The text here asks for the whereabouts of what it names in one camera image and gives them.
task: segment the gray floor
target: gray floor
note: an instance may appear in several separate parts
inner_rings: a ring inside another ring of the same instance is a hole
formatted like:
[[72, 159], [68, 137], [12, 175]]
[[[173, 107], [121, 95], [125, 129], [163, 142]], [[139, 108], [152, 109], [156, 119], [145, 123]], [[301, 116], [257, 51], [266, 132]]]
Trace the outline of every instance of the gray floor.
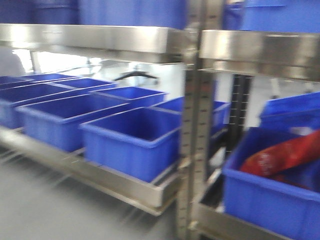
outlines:
[[[162, 78], [160, 87], [151, 87], [177, 97], [183, 89], [180, 78]], [[230, 84], [230, 75], [219, 76], [218, 100], [229, 100]], [[280, 88], [282, 97], [305, 89], [301, 82], [288, 81], [281, 81]], [[268, 79], [257, 78], [248, 126], [259, 123], [256, 116], [271, 95]], [[156, 218], [31, 160], [4, 160], [0, 159], [0, 240], [176, 239], [174, 205]]]

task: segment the metal shelving unit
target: metal shelving unit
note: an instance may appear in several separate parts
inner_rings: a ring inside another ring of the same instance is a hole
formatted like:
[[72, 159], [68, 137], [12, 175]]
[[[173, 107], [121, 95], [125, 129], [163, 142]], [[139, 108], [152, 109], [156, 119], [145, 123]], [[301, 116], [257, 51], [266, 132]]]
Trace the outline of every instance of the metal shelving unit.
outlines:
[[[200, 91], [193, 96], [201, 96], [193, 101], [198, 103], [197, 125], [191, 141], [203, 142], [199, 133], [209, 121], [204, 113], [211, 106], [204, 104], [202, 96], [208, 90], [208, 77], [217, 73], [233, 73], [231, 112], [226, 141], [228, 154], [239, 141], [243, 133], [247, 104], [253, 76], [294, 79], [308, 82], [320, 81], [320, 34], [281, 33], [281, 32], [247, 32], [205, 30], [202, 32], [200, 59], [212, 60], [212, 67], [201, 69], [198, 81]], [[194, 156], [184, 171], [193, 175], [199, 173], [203, 163]], [[288, 240], [289, 238], [267, 231], [258, 226], [217, 211], [222, 199], [223, 177], [214, 172], [210, 181], [202, 181], [203, 193], [189, 197], [191, 211], [187, 229], [187, 238], [195, 240], [199, 234], [214, 240]], [[200, 183], [182, 178], [188, 184], [188, 190], [199, 188]]]
[[152, 183], [85, 162], [0, 127], [0, 144], [152, 215], [177, 197], [177, 234], [219, 240], [289, 240], [216, 210], [223, 178], [208, 178], [209, 129], [217, 73], [233, 73], [226, 154], [242, 136], [253, 76], [320, 80], [320, 35], [205, 30], [221, 25], [222, 0], [190, 1], [185, 31], [166, 27], [0, 24], [0, 46], [117, 61], [186, 64], [181, 159]]
[[[0, 46], [168, 64], [182, 60], [183, 33], [167, 27], [0, 24]], [[177, 166], [147, 183], [88, 163], [79, 155], [81, 150], [67, 153], [52, 148], [24, 135], [21, 129], [0, 127], [0, 144], [154, 216], [176, 199]]]

